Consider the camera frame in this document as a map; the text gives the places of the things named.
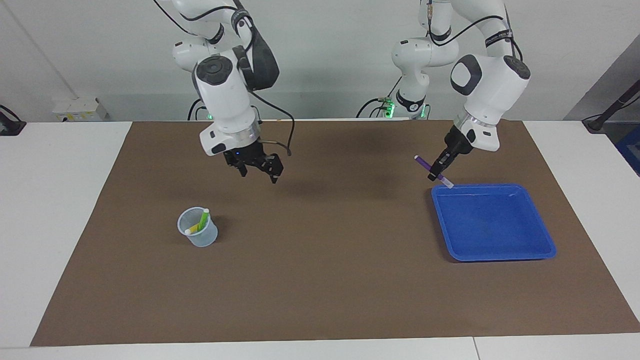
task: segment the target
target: blue tray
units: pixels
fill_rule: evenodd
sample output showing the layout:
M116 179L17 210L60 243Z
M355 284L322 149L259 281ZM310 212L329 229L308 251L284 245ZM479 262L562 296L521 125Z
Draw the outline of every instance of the blue tray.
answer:
M447 249L459 261L548 259L556 246L529 193L517 184L433 188Z
M618 141L616 148L627 163L640 174L640 126Z

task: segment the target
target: robotic arm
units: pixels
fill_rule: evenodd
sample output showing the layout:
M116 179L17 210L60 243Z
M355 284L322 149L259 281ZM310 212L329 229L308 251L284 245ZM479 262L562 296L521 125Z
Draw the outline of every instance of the robotic arm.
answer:
M273 86L279 75L271 49L239 0L171 0L190 34L173 48L177 64L193 84L214 122L200 133L207 155L223 153L244 177L246 166L267 173L276 183L284 167L278 154L266 155L259 118L249 92ZM233 35L225 34L226 24Z
M432 166L432 181L459 154L473 148L498 150L496 125L522 95L531 76L515 57L513 32L502 0L421 0L419 20L428 37L400 41L392 55L403 73L396 99L412 117L420 112L427 94L429 76L424 69L448 65L458 57L458 43L451 35L454 10L480 29L488 56L468 54L453 67L451 86L467 101L445 136L447 147Z

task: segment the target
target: wall socket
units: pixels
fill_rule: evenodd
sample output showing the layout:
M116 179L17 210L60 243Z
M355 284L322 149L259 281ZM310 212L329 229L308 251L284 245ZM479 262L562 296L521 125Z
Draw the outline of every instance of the wall socket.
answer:
M61 122L107 121L109 117L107 110L95 97L56 101L53 114Z

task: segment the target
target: green led light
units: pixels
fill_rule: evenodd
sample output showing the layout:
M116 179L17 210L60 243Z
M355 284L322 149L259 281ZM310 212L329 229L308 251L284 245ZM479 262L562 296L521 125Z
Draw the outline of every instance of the green led light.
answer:
M387 110L385 111L385 117L391 119L394 117L394 110L396 109L396 104L393 102L389 102L387 104Z

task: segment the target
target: marker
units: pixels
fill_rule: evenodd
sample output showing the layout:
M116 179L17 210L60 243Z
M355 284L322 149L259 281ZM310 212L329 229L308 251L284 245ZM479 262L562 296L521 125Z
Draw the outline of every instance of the marker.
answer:
M195 224L194 226L189 228L189 231L191 231L191 234L195 234L198 232L198 227L200 226L200 223Z
M416 155L413 158L415 161L418 162L418 164L422 165L422 167L427 169L427 171L431 171L431 165L429 165L428 162L424 161L424 159L422 159L420 156ZM440 180L446 187L450 189L453 187L453 183L450 182L449 179L444 177L442 174L438 175L438 180Z
M198 223L198 231L204 229L207 226L207 222L209 221L209 209L204 209L202 212L202 217L200 217L200 223Z

